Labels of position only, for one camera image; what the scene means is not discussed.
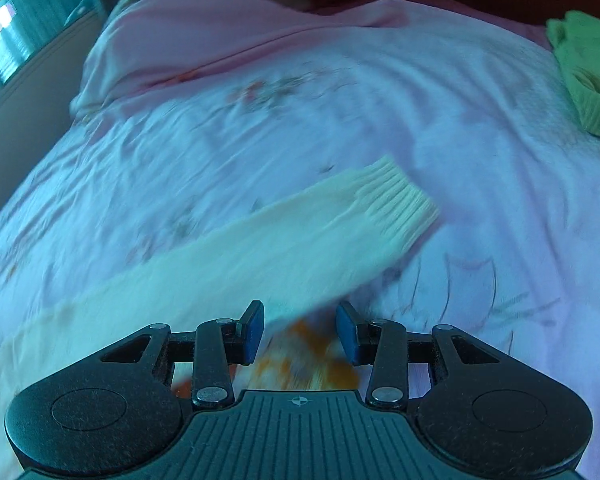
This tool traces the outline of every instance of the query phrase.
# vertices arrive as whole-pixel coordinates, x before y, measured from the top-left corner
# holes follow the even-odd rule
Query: bed
[[[600,479],[600,139],[543,28],[451,0],[278,1],[138,0],[110,19],[74,123],[0,213],[0,346],[390,155],[441,216],[349,301],[414,332],[456,325],[572,388],[594,416],[579,471]]]

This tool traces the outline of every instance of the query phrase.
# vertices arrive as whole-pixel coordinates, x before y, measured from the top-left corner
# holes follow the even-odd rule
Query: bed sheet
[[[594,415],[581,472],[600,479],[600,139],[551,53],[401,0],[334,16],[143,0],[98,40],[73,110],[0,214],[0,345],[124,269],[390,154],[442,216],[350,300],[416,332],[454,324],[567,384]]]

